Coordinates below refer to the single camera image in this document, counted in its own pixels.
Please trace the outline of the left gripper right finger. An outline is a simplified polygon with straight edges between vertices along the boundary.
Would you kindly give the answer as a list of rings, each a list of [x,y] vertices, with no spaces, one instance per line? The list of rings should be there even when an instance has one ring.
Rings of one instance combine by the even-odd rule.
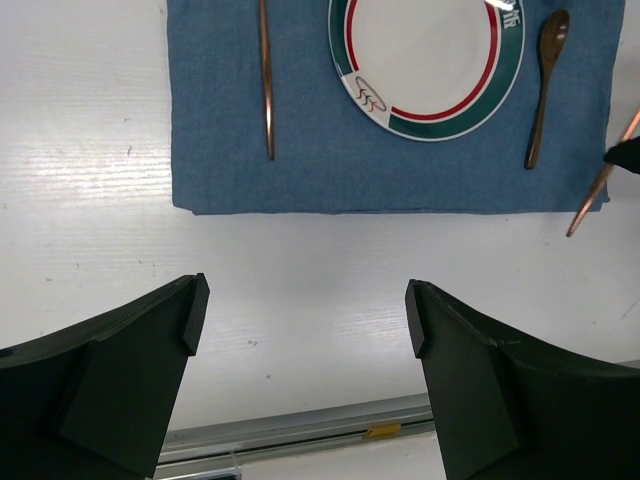
[[[570,352],[409,282],[405,305],[450,479],[635,479],[639,369]]]

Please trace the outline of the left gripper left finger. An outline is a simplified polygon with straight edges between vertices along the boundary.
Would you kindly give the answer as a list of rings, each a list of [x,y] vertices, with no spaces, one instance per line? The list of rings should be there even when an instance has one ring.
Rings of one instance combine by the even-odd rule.
[[[2,478],[153,477],[209,294],[185,275],[2,349]]]

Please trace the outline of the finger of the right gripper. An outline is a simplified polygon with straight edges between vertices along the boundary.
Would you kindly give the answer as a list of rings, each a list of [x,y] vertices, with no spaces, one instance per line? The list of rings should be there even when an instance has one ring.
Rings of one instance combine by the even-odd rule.
[[[611,147],[604,156],[606,164],[640,174],[640,137],[624,140]]]

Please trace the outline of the copper spoon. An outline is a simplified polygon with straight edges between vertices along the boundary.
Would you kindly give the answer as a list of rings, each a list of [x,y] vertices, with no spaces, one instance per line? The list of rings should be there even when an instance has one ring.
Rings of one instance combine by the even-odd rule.
[[[538,40],[538,60],[540,67],[540,92],[535,122],[524,163],[526,170],[533,170],[541,150],[544,130],[545,110],[553,69],[565,45],[570,27],[570,14],[566,9],[553,12],[541,28]]]

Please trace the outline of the white plate green red rim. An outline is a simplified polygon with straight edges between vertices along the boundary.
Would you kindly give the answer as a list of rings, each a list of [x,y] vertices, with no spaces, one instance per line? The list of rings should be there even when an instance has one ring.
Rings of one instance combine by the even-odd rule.
[[[463,136],[489,120],[517,79],[520,1],[332,1],[328,38],[354,103],[415,141]]]

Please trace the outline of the blue cloth placemat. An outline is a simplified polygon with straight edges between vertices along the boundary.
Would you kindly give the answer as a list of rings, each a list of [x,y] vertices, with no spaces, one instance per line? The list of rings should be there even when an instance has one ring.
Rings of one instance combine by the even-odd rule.
[[[603,161],[625,5],[570,1],[538,165],[523,162],[540,84],[537,29],[557,1],[522,3],[525,44],[499,109],[475,130],[419,142],[376,125],[330,54],[324,1],[276,1],[268,18],[275,90],[267,152],[253,1],[171,1],[172,200],[199,215],[576,210]]]

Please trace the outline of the copper fork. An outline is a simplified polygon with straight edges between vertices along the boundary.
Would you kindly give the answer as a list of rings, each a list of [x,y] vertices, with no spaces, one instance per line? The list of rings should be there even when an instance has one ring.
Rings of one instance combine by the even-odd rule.
[[[266,126],[266,137],[267,137],[267,149],[268,149],[269,160],[274,161],[275,160],[274,100],[273,100],[273,82],[272,82],[272,66],[271,66],[267,1],[259,0],[258,8],[259,8],[260,51],[261,51],[261,68],[262,68],[264,105],[265,105],[265,126]]]

